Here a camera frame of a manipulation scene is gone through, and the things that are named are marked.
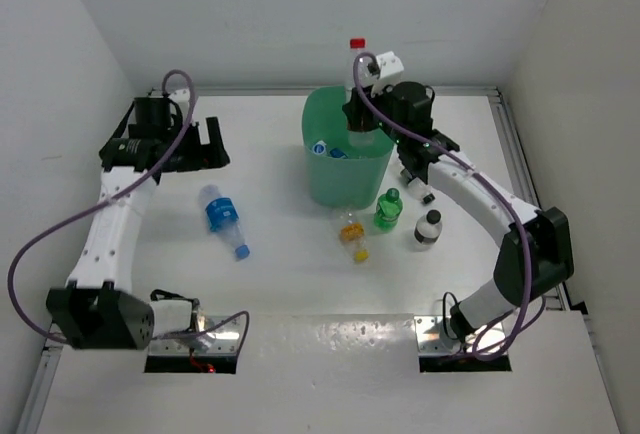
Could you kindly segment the white cap blue label bottle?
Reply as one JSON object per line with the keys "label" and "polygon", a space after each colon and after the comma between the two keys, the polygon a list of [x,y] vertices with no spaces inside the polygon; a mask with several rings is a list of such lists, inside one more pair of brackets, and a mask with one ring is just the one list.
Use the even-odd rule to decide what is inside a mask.
{"label": "white cap blue label bottle", "polygon": [[349,155],[341,148],[330,146],[326,141],[317,140],[311,146],[311,152],[317,156],[328,156],[333,159],[348,159]]}

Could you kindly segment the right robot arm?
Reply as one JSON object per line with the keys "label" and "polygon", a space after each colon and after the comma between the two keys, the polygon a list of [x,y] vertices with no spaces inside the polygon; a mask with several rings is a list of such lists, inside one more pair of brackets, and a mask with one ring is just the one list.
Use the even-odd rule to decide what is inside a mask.
{"label": "right robot arm", "polygon": [[530,204],[478,170],[458,143],[434,128],[434,101],[430,87],[405,81],[379,93],[355,87],[342,110],[349,130],[384,132],[403,167],[455,201],[499,247],[491,279],[451,307],[444,333],[461,343],[512,312],[519,315],[514,330],[520,332],[530,302],[574,274],[569,220],[560,209]]}

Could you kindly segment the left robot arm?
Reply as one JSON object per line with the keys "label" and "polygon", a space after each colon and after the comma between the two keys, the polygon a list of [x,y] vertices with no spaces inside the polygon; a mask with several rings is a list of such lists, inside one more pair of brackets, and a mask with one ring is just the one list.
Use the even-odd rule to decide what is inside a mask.
{"label": "left robot arm", "polygon": [[[188,121],[189,93],[137,97],[99,151],[100,202],[82,253],[66,284],[50,289],[46,307],[74,349],[143,350],[155,338],[192,338],[199,302],[154,291],[132,293],[132,267],[145,211],[161,173],[219,169],[230,159],[217,118],[205,120],[209,141]],[[174,140],[160,173],[149,171]]]}

